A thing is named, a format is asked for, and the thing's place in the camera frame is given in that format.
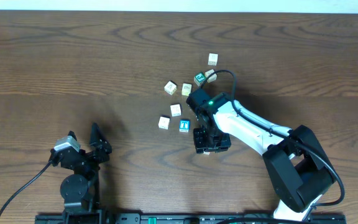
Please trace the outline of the blue letter T block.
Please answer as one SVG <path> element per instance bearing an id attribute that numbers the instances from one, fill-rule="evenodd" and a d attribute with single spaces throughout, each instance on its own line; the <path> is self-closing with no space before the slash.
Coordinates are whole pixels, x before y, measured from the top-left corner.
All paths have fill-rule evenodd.
<path id="1" fill-rule="evenodd" d="M 181 133 L 188 133 L 189 130 L 190 130 L 190 121 L 185 120 L 185 119 L 181 119 L 180 120 L 180 125 L 179 125 L 179 131 Z"/>

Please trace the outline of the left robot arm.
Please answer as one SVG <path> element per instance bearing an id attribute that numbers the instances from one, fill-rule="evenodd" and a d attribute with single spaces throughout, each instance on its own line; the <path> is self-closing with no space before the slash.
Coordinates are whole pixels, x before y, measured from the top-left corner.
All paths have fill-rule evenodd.
<path id="1" fill-rule="evenodd" d="M 114 223 L 114 215 L 100 205 L 100 164 L 109 161 L 110 143 L 99 126 L 92 124 L 89 145 L 92 151 L 83 150 L 73 131 L 59 139 L 51 150 L 51 165 L 73 171 L 60 186 L 64 199 L 63 223 Z"/>

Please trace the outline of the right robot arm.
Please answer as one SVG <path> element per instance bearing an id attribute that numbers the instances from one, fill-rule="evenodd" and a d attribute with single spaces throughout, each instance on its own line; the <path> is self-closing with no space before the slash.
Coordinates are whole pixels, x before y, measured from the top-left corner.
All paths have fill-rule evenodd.
<path id="1" fill-rule="evenodd" d="M 307 221 L 328 189 L 343 184 L 310 128 L 274 124 L 225 93 L 212 98 L 199 89 L 186 102 L 200 124 L 193 130 L 198 154 L 224 152 L 234 136 L 262 156 L 280 199 L 274 219 Z"/>

